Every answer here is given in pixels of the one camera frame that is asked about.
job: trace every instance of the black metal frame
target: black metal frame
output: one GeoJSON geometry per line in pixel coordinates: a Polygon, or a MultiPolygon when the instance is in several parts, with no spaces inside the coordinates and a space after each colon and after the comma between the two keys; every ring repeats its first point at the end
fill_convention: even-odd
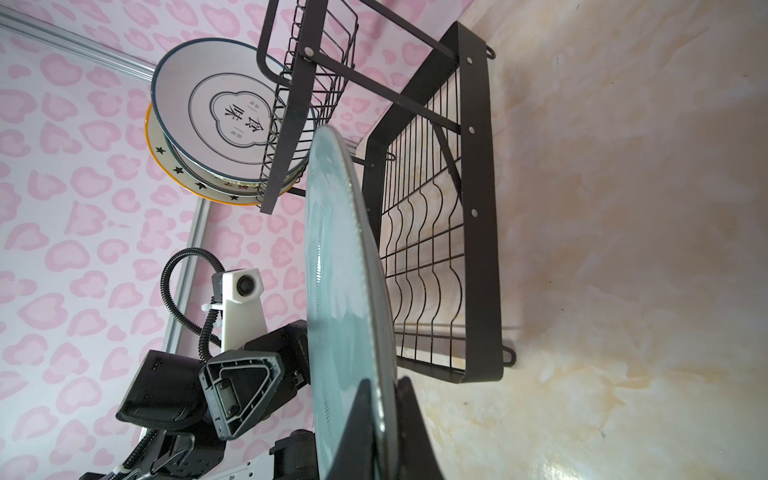
{"type": "MultiPolygon", "coordinates": [[[[259,52],[262,52],[262,56],[265,55],[263,52],[266,52],[269,44],[277,1],[270,0],[266,12],[259,43],[259,52]]],[[[400,209],[398,205],[403,201],[410,204],[411,226],[405,235],[404,245],[398,248],[405,229],[405,224],[402,224],[399,238],[395,243],[395,251],[389,252],[388,245],[383,252],[385,275],[388,278],[394,278],[398,289],[400,280],[408,283],[408,287],[411,288],[412,304],[413,285],[409,281],[409,274],[418,275],[424,290],[424,298],[426,298],[427,287],[422,278],[422,271],[426,273],[429,269],[437,280],[438,297],[442,298],[440,283],[435,275],[435,265],[447,263],[452,275],[458,281],[461,292],[459,307],[446,334],[435,331],[433,324],[435,317],[432,317],[431,321],[425,320],[424,323],[420,323],[421,317],[419,317],[415,332],[406,329],[404,323],[400,331],[396,329],[396,340],[400,345],[398,364],[450,382],[499,380],[503,375],[503,367],[514,364],[515,353],[502,345],[487,63],[488,58],[495,57],[495,54],[480,37],[458,22],[448,29],[440,41],[437,41],[378,1],[360,1],[425,42],[432,47],[432,52],[402,92],[398,93],[354,69],[354,64],[351,62],[354,55],[354,35],[350,36],[351,58],[342,58],[340,61],[328,56],[321,48],[328,0],[298,0],[297,8],[303,9],[303,17],[302,21],[297,23],[300,30],[297,41],[289,48],[292,52],[289,55],[293,55],[294,58],[293,63],[290,64],[290,78],[286,78],[285,75],[275,78],[278,90],[287,89],[289,96],[285,104],[286,113],[282,118],[281,129],[276,136],[276,141],[273,142],[275,153],[270,162],[265,160],[265,164],[271,165],[271,171],[261,211],[266,214],[271,214],[273,211],[298,143],[300,127],[303,127],[312,107],[312,95],[315,93],[313,85],[317,75],[335,76],[341,90],[346,86],[347,81],[351,81],[390,100],[392,106],[369,136],[365,160],[356,159],[356,163],[365,167],[362,194],[373,235],[378,242],[381,243],[382,219],[387,212],[394,207],[400,209]],[[448,100],[445,101],[444,107],[443,91],[446,96],[453,94],[455,105],[452,109],[447,108],[448,100]],[[416,123],[420,132],[413,134],[411,130],[416,123]],[[431,150],[427,147],[427,156],[431,155],[430,161],[432,163],[436,161],[440,167],[437,171],[432,165],[432,176],[423,182],[423,177],[426,176],[422,176],[422,170],[428,171],[429,166],[424,164],[423,159],[412,158],[411,154],[406,154],[403,150],[403,144],[412,144],[414,139],[418,142],[419,135],[422,141],[427,141],[426,135],[431,136],[431,142],[436,146],[433,145],[431,150]],[[403,172],[397,170],[399,168],[397,166],[402,162],[409,162],[409,165],[403,167],[405,169],[403,172]],[[433,224],[432,235],[422,237],[426,221],[425,214],[422,228],[418,229],[415,242],[411,242],[415,210],[409,198],[416,192],[424,197],[421,189],[430,181],[434,185],[435,178],[440,175],[444,175],[452,183],[453,192],[449,201],[453,201],[453,210],[450,210],[449,214],[449,227],[436,233],[433,224]],[[435,238],[440,236],[448,239],[449,254],[446,258],[437,259],[434,244],[435,238]],[[432,241],[432,258],[431,261],[423,263],[420,245],[427,241],[432,241]],[[411,267],[407,256],[409,249],[413,247],[417,251],[416,265],[411,267]],[[397,262],[398,255],[403,251],[406,255],[406,264],[400,269],[395,264],[392,275],[388,275],[389,258],[394,256],[397,262]],[[456,271],[461,268],[454,268],[452,265],[454,261],[463,262],[463,281],[459,272],[456,271]],[[454,321],[461,309],[465,313],[463,333],[459,331],[461,329],[454,329],[454,321]],[[415,342],[412,349],[414,353],[410,357],[406,354],[406,337],[413,337],[412,340],[415,342]],[[429,340],[429,359],[417,355],[422,345],[419,344],[420,339],[429,340]],[[447,364],[442,364],[433,358],[435,343],[440,342],[447,342],[448,345],[447,364]],[[504,361],[503,351],[511,354],[511,360],[504,361]],[[463,356],[464,365],[454,362],[454,356],[463,356]]],[[[356,34],[356,18],[353,31],[356,34]]],[[[266,74],[265,61],[260,62],[260,68],[266,74]]],[[[323,115],[324,121],[330,119],[335,106],[336,104],[327,105],[326,115],[323,115]]],[[[439,187],[438,190],[442,212],[442,204],[448,192],[443,192],[439,187]]],[[[398,315],[399,312],[395,315],[396,326],[398,326],[398,315]]],[[[409,307],[406,319],[410,315],[409,307]]]]}

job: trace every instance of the metal frame strip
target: metal frame strip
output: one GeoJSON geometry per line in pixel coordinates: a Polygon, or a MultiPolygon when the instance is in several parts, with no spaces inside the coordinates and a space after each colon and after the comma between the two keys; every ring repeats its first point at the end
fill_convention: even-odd
{"type": "MultiPolygon", "coordinates": [[[[106,47],[96,41],[81,37],[63,28],[41,22],[36,18],[3,6],[0,6],[0,28],[60,51],[85,58],[122,74],[127,74],[146,82],[152,81],[154,65],[151,63],[126,55],[121,51],[106,47]]],[[[200,247],[203,244],[209,211],[210,201],[199,197],[190,227],[187,247],[200,247]]],[[[187,305],[189,304],[196,265],[196,257],[186,259],[179,275],[175,299],[179,310],[182,312],[187,310],[187,305]]],[[[177,351],[182,329],[183,327],[179,322],[176,322],[172,316],[169,316],[163,340],[163,351],[169,353],[177,351]]]]}

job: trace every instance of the beige marble surface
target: beige marble surface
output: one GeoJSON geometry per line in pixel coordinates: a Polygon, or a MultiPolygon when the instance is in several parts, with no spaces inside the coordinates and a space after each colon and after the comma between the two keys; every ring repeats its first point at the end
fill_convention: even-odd
{"type": "Polygon", "coordinates": [[[409,374],[446,478],[768,477],[768,2],[475,0],[501,382],[409,374]]]}

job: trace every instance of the printed logo on plate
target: printed logo on plate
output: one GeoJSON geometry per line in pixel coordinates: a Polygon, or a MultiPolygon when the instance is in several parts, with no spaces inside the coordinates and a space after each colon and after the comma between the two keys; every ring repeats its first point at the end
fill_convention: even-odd
{"type": "Polygon", "coordinates": [[[211,99],[210,113],[228,144],[240,148],[266,144],[270,108],[261,96],[250,91],[224,91],[211,99]]]}

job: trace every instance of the camera lens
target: camera lens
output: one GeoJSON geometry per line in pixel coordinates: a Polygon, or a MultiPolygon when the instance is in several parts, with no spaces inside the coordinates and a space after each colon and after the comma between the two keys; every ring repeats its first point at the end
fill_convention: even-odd
{"type": "Polygon", "coordinates": [[[237,292],[241,296],[249,296],[256,288],[256,282],[251,275],[243,275],[237,280],[237,292]]]}

